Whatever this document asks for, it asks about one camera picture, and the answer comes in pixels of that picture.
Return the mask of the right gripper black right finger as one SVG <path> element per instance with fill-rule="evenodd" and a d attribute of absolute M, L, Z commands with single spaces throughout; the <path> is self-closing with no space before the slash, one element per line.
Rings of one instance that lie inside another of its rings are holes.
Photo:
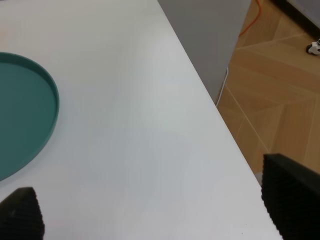
<path fill-rule="evenodd" d="M 284 240 L 320 238 L 318 173 L 282 154 L 265 154 L 261 198 Z"/>

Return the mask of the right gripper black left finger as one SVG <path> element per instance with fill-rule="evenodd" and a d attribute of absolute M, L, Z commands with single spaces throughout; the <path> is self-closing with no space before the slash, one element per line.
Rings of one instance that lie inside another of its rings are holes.
<path fill-rule="evenodd" d="M 0 202 L 2 240 L 42 240 L 45 224 L 33 187 L 20 187 Z"/>

